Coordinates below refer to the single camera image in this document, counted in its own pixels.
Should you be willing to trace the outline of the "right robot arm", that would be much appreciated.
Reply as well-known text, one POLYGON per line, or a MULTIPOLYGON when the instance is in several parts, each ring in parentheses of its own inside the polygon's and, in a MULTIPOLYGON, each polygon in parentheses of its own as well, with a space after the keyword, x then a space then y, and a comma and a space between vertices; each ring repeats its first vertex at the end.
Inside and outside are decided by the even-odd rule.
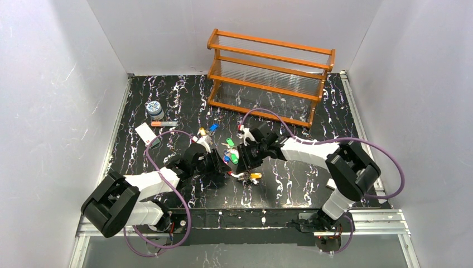
POLYGON ((330 142, 318 145, 314 141, 282 136, 266 123, 251 128, 240 125, 243 142, 238 145, 236 173, 262 165, 270 157, 282 161, 299 161, 327 170, 336 188, 307 224, 329 228, 374 185, 381 175, 379 166, 355 141, 330 142))

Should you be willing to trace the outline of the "orange wooden shelf rack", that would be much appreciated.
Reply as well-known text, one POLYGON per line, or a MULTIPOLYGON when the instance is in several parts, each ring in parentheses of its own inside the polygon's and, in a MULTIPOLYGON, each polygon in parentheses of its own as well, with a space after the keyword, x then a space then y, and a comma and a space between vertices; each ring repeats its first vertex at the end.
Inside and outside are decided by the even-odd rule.
POLYGON ((252 112, 267 119, 311 128, 335 49, 214 29, 206 47, 214 58, 207 78, 210 106, 252 112))

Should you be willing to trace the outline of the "orange grey marker pen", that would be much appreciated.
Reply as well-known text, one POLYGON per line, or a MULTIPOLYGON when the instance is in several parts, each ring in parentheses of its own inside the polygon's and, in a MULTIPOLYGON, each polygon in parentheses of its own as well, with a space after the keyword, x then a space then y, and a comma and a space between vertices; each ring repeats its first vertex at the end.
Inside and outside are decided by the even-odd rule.
POLYGON ((175 121, 153 121, 151 122, 152 127, 176 127, 177 122, 175 121))

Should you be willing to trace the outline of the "small white box right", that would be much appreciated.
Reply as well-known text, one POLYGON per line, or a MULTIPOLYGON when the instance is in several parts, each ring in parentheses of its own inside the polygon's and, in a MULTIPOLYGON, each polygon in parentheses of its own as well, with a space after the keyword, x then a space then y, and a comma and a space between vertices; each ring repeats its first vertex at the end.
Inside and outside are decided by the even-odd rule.
POLYGON ((326 187, 335 190, 337 188, 335 181, 333 179, 329 179, 326 183, 326 187))

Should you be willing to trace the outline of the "green tag key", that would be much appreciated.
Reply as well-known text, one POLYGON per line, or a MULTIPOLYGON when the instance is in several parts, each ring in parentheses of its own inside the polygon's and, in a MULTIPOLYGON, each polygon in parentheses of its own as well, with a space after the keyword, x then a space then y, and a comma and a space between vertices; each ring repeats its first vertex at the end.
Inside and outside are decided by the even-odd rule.
POLYGON ((231 161, 233 164, 235 164, 235 165, 238 164, 239 159, 238 159, 238 156, 237 156, 236 154, 231 153, 231 154, 229 155, 229 158, 230 158, 230 161, 231 161))
POLYGON ((227 138, 225 140, 225 142, 222 143, 224 146, 226 146, 227 148, 229 149, 232 149, 235 147, 235 143, 233 142, 233 140, 231 138, 227 138))

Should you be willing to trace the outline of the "blue white round jar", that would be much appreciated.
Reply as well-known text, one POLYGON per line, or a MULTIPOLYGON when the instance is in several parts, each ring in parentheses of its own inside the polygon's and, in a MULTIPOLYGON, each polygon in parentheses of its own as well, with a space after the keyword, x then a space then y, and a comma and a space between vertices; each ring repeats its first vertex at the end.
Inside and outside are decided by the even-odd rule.
POLYGON ((146 111, 150 119, 153 121, 160 121, 164 117, 163 108, 156 100, 150 101, 146 104, 146 111))

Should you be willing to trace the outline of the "yellow tag key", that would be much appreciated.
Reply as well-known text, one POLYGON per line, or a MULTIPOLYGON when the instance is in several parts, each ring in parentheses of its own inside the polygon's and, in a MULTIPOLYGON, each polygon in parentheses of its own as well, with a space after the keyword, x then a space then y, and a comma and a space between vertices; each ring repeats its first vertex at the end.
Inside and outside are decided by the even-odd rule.
POLYGON ((203 127, 200 127, 198 133, 202 141, 208 143, 209 145, 212 144, 211 136, 206 129, 204 129, 203 127))
POLYGON ((251 173, 251 174, 250 174, 250 178, 251 178, 251 179, 261 179, 261 178, 262 178, 262 174, 261 174, 261 173, 251 173))

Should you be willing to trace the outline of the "white card box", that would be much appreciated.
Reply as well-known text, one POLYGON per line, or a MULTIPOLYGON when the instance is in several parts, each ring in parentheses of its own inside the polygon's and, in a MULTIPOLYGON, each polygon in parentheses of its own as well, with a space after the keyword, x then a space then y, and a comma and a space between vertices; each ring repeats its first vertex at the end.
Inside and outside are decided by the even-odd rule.
POLYGON ((147 123, 142 123, 134 129, 146 146, 155 147, 160 144, 161 140, 156 138, 157 135, 153 132, 147 123))

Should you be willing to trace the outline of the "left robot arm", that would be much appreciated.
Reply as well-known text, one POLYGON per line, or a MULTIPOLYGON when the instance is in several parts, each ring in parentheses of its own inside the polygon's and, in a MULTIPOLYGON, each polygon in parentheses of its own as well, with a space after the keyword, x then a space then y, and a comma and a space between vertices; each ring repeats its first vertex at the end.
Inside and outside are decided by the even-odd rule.
POLYGON ((178 190, 189 178, 224 176, 230 170, 216 149, 192 143, 159 171, 126 176, 109 172, 80 211, 105 238, 128 226, 148 225, 165 231, 172 211, 152 197, 178 190))

